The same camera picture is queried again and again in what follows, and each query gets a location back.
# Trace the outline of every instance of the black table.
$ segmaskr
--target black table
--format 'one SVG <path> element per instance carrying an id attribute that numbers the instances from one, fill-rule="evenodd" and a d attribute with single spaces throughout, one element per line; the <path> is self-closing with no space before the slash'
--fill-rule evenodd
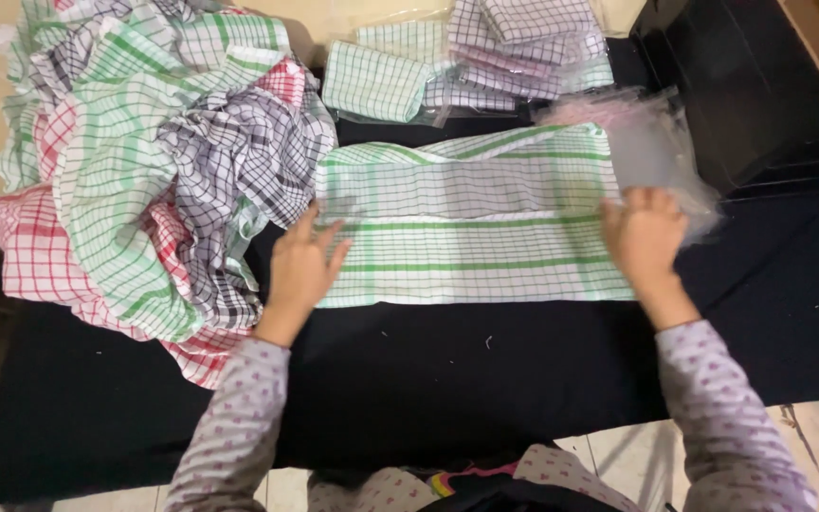
<path id="1" fill-rule="evenodd" d="M 641 83 L 639 65 L 612 62 L 619 83 Z M 420 145 L 513 128 L 503 123 L 339 134 Z M 713 242 L 676 262 L 685 285 L 767 404 L 819 400 L 819 195 L 724 209 Z M 265 229 L 247 254 L 260 281 L 280 232 Z M 316 311 L 293 347 L 275 465 L 437 466 L 658 420 L 656 372 L 653 331 L 634 302 Z M 164 484 L 209 398 L 158 343 L 29 302 L 0 381 L 0 502 Z"/>

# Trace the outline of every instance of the purple patterned sleeve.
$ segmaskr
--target purple patterned sleeve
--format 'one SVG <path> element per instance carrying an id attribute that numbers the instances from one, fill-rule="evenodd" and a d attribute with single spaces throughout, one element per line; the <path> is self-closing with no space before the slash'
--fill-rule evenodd
<path id="1" fill-rule="evenodd" d="M 274 461 L 289 361 L 287 349 L 242 341 L 173 476 L 166 512 L 264 510 L 252 496 Z"/>
<path id="2" fill-rule="evenodd" d="M 814 510 L 816 494 L 710 322 L 656 340 L 665 401 L 684 434 L 684 512 Z"/>

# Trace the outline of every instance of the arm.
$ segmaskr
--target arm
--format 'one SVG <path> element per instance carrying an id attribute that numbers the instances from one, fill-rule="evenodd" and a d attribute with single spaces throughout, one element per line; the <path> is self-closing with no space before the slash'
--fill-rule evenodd
<path id="1" fill-rule="evenodd" d="M 335 224 L 312 238 L 318 207 L 274 245 L 274 285 L 261 320 L 229 356 L 219 386 L 201 416 L 166 497 L 166 512 L 262 511 L 253 499 L 270 470 L 286 403 L 290 346 L 315 304 L 337 278 L 350 242 L 340 242 L 327 262 Z"/>
<path id="2" fill-rule="evenodd" d="M 684 512 L 813 510 L 816 495 L 672 263 L 685 220 L 665 191 L 631 189 L 606 204 L 603 230 L 616 265 L 653 322 L 666 405 L 684 435 L 692 486 Z"/>

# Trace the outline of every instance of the tiled floor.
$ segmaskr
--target tiled floor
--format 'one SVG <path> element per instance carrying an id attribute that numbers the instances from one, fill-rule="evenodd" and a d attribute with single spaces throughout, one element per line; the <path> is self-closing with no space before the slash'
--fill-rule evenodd
<path id="1" fill-rule="evenodd" d="M 798 431 L 782 421 L 780 407 L 771 407 L 769 411 L 819 493 L 818 469 Z M 819 402 L 798 403 L 794 413 L 819 465 Z M 684 449 L 681 433 L 671 421 L 614 428 L 557 443 L 575 453 L 587 468 L 647 512 L 664 511 L 666 502 L 682 509 L 688 489 L 683 471 Z M 256 498 L 271 512 L 303 512 L 307 479 L 308 472 L 304 470 L 274 470 L 258 489 Z M 162 509 L 164 499 L 165 485 L 144 487 L 61 501 L 55 504 L 55 511 L 151 512 Z"/>

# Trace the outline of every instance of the hand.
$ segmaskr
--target hand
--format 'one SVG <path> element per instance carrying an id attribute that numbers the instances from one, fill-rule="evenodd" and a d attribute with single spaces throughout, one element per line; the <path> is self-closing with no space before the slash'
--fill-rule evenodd
<path id="1" fill-rule="evenodd" d="M 602 237 L 618 270 L 657 331 L 700 320 L 673 263 L 684 239 L 687 217 L 663 189 L 629 188 L 624 206 L 602 204 Z"/>
<path id="2" fill-rule="evenodd" d="M 635 291 L 670 281 L 687 217 L 664 189 L 631 187 L 624 206 L 602 204 L 602 237 L 611 260 Z"/>
<path id="3" fill-rule="evenodd" d="M 318 204 L 312 203 L 302 217 L 274 244 L 270 258 L 270 295 L 264 314 L 252 335 L 290 347 L 311 311 L 337 279 L 352 240 L 334 248 L 328 262 L 327 249 L 343 221 L 335 222 L 315 236 L 312 223 Z"/>

